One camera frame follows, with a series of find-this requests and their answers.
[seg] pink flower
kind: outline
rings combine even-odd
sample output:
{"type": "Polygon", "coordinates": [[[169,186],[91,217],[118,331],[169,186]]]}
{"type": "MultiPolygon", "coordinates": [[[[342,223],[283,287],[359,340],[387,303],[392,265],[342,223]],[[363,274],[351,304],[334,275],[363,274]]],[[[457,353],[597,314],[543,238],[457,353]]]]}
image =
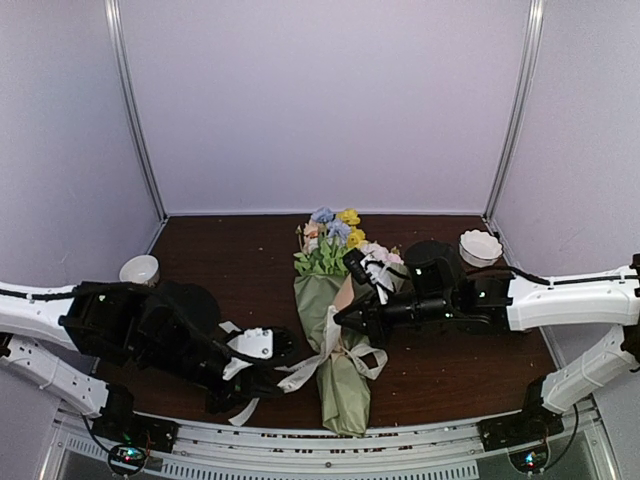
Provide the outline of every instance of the pink flower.
{"type": "Polygon", "coordinates": [[[309,223],[307,223],[304,226],[303,233],[307,237],[311,237],[311,238],[317,237],[319,227],[320,225],[318,223],[314,222],[313,220],[310,220],[309,223]]]}

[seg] flower bouquet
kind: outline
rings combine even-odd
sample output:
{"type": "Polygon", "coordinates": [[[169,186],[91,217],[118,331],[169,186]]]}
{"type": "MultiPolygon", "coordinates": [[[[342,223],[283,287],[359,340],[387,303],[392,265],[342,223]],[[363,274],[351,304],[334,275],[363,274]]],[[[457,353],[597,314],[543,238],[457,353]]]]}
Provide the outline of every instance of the flower bouquet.
{"type": "MultiPolygon", "coordinates": [[[[323,425],[348,436],[362,436],[366,432],[371,402],[366,379],[378,377],[387,355],[371,348],[366,336],[342,330],[333,321],[333,315],[341,309],[374,294],[368,285],[352,281],[342,258],[349,250],[359,248],[365,255],[405,271],[398,251],[368,242],[359,225],[360,218],[354,209],[334,214],[321,208],[306,225],[298,227],[300,251],[294,254],[294,266],[299,273],[294,282],[298,314],[307,341],[318,353],[315,364],[307,368],[305,379],[317,368],[323,425]],[[369,368],[362,360],[369,354],[374,356],[377,367],[369,368]]],[[[394,278],[393,283],[397,291],[402,280],[394,278]]]]}

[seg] green leaves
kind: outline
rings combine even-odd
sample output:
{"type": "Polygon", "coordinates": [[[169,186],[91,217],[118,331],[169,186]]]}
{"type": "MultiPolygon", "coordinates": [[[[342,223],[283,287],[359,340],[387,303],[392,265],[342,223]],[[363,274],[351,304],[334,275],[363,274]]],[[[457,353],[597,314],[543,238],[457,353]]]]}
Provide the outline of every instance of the green leaves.
{"type": "Polygon", "coordinates": [[[293,266],[301,276],[306,275],[340,275],[349,272],[342,263],[342,257],[349,251],[336,238],[328,238],[325,233],[318,236],[318,247],[311,253],[298,252],[293,266]]]}

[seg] yellow flower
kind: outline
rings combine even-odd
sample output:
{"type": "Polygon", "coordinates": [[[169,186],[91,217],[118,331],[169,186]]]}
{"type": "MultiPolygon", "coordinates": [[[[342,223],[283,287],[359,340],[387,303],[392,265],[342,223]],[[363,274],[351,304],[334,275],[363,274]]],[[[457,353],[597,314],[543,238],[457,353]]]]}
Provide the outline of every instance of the yellow flower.
{"type": "Polygon", "coordinates": [[[358,225],[360,223],[358,211],[355,208],[347,208],[344,212],[337,213],[336,217],[350,226],[358,225]]]}
{"type": "Polygon", "coordinates": [[[351,227],[351,233],[347,237],[347,247],[356,248],[362,242],[365,241],[366,235],[364,231],[356,227],[351,227]]]}

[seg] green wrapping paper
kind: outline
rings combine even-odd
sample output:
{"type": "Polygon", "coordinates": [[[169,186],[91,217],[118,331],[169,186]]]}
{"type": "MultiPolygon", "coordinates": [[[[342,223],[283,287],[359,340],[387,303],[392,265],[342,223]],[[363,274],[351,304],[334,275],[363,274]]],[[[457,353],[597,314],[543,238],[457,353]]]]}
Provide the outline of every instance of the green wrapping paper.
{"type": "MultiPolygon", "coordinates": [[[[393,268],[406,272],[402,265],[394,264],[393,268]]],[[[316,353],[320,353],[325,340],[328,309],[334,304],[336,294],[346,281],[351,282],[353,302],[374,294],[371,287],[358,285],[350,276],[345,279],[340,276],[308,275],[295,279],[298,314],[307,341],[316,353]]],[[[402,281],[394,277],[393,282],[396,291],[399,291],[402,281]]],[[[366,336],[347,328],[342,329],[340,339],[340,345],[316,371],[322,401],[322,425],[339,435],[361,437],[369,424],[371,404],[366,377],[377,377],[386,363],[386,354],[369,347],[366,336]],[[384,357],[378,368],[370,370],[358,358],[368,353],[374,353],[379,365],[384,357]]]]}

